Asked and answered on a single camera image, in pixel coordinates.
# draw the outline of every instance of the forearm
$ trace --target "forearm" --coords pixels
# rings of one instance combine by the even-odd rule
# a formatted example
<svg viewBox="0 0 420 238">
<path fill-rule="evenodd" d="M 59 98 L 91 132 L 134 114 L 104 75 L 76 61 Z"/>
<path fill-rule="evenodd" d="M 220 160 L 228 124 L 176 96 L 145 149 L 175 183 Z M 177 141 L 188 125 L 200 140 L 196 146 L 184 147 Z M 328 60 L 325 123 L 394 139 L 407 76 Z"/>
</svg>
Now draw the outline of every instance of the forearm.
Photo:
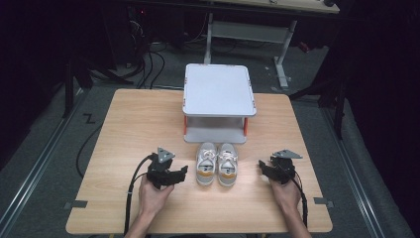
<svg viewBox="0 0 420 238">
<path fill-rule="evenodd" d="M 308 229 L 303 223 L 300 213 L 297 209 L 281 209 L 283 211 L 284 219 L 290 235 L 293 238 L 307 238 L 311 237 Z"/>
<path fill-rule="evenodd" d="M 151 214 L 139 214 L 131 225 L 125 238 L 144 238 L 155 216 Z"/>
</svg>

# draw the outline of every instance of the wooden table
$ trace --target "wooden table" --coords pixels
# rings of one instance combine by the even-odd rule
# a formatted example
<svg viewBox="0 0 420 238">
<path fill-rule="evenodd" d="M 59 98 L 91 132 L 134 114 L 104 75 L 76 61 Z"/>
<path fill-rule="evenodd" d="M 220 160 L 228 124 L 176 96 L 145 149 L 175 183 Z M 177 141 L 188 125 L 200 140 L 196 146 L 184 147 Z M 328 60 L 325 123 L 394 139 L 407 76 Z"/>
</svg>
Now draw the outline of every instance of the wooden table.
<svg viewBox="0 0 420 238">
<path fill-rule="evenodd" d="M 308 198 L 311 232 L 328 232 L 332 222 L 312 164 L 286 95 L 255 94 L 257 115 L 249 119 L 248 141 L 238 145 L 239 173 L 234 186 L 210 186 L 196 182 L 198 144 L 183 141 L 182 91 L 117 90 L 109 108 L 66 230 L 71 234 L 119 234 L 124 230 L 127 190 L 138 163 L 158 147 L 176 154 L 171 166 L 188 166 L 185 182 L 175 186 L 164 210 L 150 228 L 151 233 L 274 233 L 287 232 L 258 160 L 282 149 L 303 156 L 294 160 Z M 146 162 L 141 173 L 147 170 Z M 132 220 L 137 214 L 135 184 Z"/>
</svg>

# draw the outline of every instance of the pair of shoes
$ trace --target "pair of shoes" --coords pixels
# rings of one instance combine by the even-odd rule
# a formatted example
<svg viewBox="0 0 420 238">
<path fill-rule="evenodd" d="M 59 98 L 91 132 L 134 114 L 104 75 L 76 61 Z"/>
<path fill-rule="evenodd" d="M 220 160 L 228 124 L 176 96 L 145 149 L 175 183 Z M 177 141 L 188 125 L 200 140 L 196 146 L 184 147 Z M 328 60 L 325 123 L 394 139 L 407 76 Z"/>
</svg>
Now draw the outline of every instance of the pair of shoes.
<svg viewBox="0 0 420 238">
<path fill-rule="evenodd" d="M 232 186 L 238 174 L 238 153 L 232 144 L 225 143 L 219 150 L 210 142 L 201 144 L 197 152 L 197 182 L 210 185 L 216 174 L 222 186 Z"/>
</svg>

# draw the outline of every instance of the gray carpet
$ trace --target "gray carpet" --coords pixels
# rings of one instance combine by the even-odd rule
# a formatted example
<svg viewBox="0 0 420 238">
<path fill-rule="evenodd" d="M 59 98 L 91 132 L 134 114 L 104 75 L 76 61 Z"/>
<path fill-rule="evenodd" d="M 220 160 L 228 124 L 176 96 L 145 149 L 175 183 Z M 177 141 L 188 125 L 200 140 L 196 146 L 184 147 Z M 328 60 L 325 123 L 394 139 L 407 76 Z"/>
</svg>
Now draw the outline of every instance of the gray carpet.
<svg viewBox="0 0 420 238">
<path fill-rule="evenodd" d="M 250 71 L 254 92 L 290 94 L 311 83 L 322 58 L 328 51 L 328 49 L 321 49 L 305 54 L 296 48 L 289 49 L 284 61 L 284 69 L 291 77 L 290 88 L 282 90 L 279 88 L 270 56 L 273 52 L 272 48 L 275 47 L 274 45 L 258 48 L 236 46 L 230 49 L 229 46 L 216 46 L 213 63 L 245 65 Z M 161 45 L 154 48 L 163 49 Z M 177 50 L 168 47 L 159 53 L 164 57 L 165 67 L 155 82 L 156 87 L 181 87 L 186 64 L 202 62 L 204 56 L 202 49 L 191 48 Z M 147 59 L 147 70 L 150 65 Z M 151 78 L 157 75 L 160 66 L 160 59 L 154 57 L 154 71 Z M 118 73 L 124 73 L 126 70 L 129 69 L 120 68 Z M 141 75 L 137 75 L 133 81 L 137 83 L 140 78 Z M 86 95 L 86 98 L 80 103 L 56 144 L 45 172 L 10 230 L 9 237 L 74 237 L 65 231 L 65 223 L 70 210 L 64 209 L 64 205 L 75 199 L 81 183 L 81 177 L 75 167 L 76 157 L 89 135 L 103 122 L 113 93 L 119 87 L 122 86 L 96 81 L 90 91 L 82 94 Z M 19 187 L 42 153 L 50 135 L 60 123 L 63 105 L 63 89 L 61 89 L 49 108 L 34 123 L 31 133 L 12 161 L 0 173 L 1 214 L 6 212 Z M 334 204 L 329 208 L 334 225 L 333 230 L 329 233 L 313 234 L 313 236 L 373 237 L 346 177 L 342 154 L 334 134 L 331 133 L 331 125 L 325 118 L 330 110 L 318 108 L 313 97 L 293 101 L 292 105 L 321 189 L 324 196 Z M 90 122 L 94 123 L 87 123 L 86 114 L 91 115 Z M 83 173 L 97 136 L 98 133 L 95 133 L 80 154 L 80 167 Z M 354 162 L 355 170 L 377 214 L 384 237 L 413 237 L 370 160 L 349 105 L 346 105 L 343 136 L 342 143 Z M 288 237 L 288 235 L 272 234 L 270 237 Z"/>
</svg>

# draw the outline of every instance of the white desk leg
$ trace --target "white desk leg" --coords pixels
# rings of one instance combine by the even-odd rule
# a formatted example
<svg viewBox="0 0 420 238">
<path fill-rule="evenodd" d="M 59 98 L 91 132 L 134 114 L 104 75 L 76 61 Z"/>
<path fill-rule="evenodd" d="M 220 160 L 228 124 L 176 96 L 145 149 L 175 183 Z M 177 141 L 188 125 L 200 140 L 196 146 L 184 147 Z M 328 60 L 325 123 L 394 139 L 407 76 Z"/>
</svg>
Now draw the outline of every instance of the white desk leg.
<svg viewBox="0 0 420 238">
<path fill-rule="evenodd" d="M 293 37 L 296 23 L 297 21 L 291 22 L 290 27 L 288 28 L 287 34 L 285 35 L 285 39 L 284 39 L 283 47 L 281 48 L 280 55 L 279 57 L 274 57 L 275 69 L 277 70 L 277 77 L 280 82 L 280 87 L 282 89 L 288 88 L 287 77 L 284 74 L 284 69 L 283 69 L 282 64 L 283 64 L 284 57 L 286 56 L 287 48 L 290 44 L 291 38 Z"/>
<path fill-rule="evenodd" d="M 212 30 L 213 30 L 213 13 L 209 13 L 209 22 L 207 25 L 207 46 L 206 46 L 206 55 L 204 56 L 204 64 L 211 63 Z"/>
</svg>

